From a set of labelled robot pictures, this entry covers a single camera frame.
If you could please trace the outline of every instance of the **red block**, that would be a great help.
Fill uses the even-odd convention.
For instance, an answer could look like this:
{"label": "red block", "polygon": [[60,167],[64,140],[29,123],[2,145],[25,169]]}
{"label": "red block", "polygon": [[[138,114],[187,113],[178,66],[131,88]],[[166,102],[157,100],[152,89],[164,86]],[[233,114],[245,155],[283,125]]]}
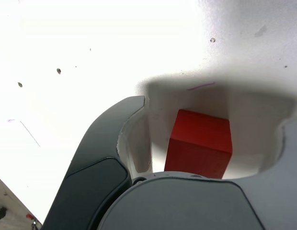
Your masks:
{"label": "red block", "polygon": [[229,121],[179,110],[169,141],[165,171],[221,179],[232,155]]}

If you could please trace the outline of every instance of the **scratch mark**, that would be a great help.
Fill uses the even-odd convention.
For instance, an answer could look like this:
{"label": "scratch mark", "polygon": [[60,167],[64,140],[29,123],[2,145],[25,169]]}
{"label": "scratch mark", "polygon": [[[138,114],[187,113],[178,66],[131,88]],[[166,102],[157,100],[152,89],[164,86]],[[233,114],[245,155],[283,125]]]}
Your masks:
{"label": "scratch mark", "polygon": [[27,132],[32,136],[32,138],[35,140],[35,138],[33,137],[33,135],[29,132],[29,130],[26,128],[26,130],[27,130]]}
{"label": "scratch mark", "polygon": [[265,32],[267,32],[267,27],[264,25],[260,30],[254,34],[254,37],[261,37]]}
{"label": "scratch mark", "polygon": [[187,90],[189,90],[189,91],[191,91],[191,90],[197,90],[197,89],[199,89],[199,88],[202,88],[202,87],[205,87],[205,86],[209,86],[209,85],[214,85],[214,84],[215,84],[215,82],[207,83],[207,84],[204,84],[204,85],[198,85],[198,86],[195,86],[195,87],[190,88],[190,89],[187,89]]}

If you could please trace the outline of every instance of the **purple mark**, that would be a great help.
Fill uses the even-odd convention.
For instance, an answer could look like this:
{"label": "purple mark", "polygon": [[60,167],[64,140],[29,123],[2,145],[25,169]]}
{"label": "purple mark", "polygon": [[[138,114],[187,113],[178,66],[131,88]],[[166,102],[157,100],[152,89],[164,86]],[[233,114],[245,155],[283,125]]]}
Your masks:
{"label": "purple mark", "polygon": [[197,89],[199,89],[199,88],[202,88],[202,87],[205,87],[205,86],[209,86],[209,85],[214,85],[214,84],[215,84],[215,82],[207,83],[207,84],[204,84],[204,85],[198,85],[198,86],[195,86],[195,87],[190,88],[190,89],[187,89],[187,90],[189,90],[189,91],[191,91],[191,90],[197,90]]}

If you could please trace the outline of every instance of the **floor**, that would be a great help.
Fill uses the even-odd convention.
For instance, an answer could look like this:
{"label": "floor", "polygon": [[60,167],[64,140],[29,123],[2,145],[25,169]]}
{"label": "floor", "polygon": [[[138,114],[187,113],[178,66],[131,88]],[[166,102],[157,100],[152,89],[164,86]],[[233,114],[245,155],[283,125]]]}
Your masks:
{"label": "floor", "polygon": [[155,172],[180,108],[230,119],[224,178],[268,169],[297,116],[297,0],[0,1],[0,179],[41,222],[92,121],[143,94]]}

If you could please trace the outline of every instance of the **dark spot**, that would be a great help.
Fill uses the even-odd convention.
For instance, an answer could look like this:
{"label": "dark spot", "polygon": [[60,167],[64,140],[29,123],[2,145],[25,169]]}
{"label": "dark spot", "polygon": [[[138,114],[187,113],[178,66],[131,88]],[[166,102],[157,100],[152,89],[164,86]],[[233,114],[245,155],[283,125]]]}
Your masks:
{"label": "dark spot", "polygon": [[257,33],[254,34],[254,37],[261,37],[265,32],[267,32],[267,27],[264,25]]}
{"label": "dark spot", "polygon": [[144,178],[144,177],[138,177],[137,179],[135,179],[135,181],[133,182],[133,185],[136,185],[136,184],[138,184],[138,183],[140,183],[140,182],[142,182],[142,181],[145,181],[146,180],[146,178]]}
{"label": "dark spot", "polygon": [[6,216],[7,209],[5,207],[0,208],[0,220]]}

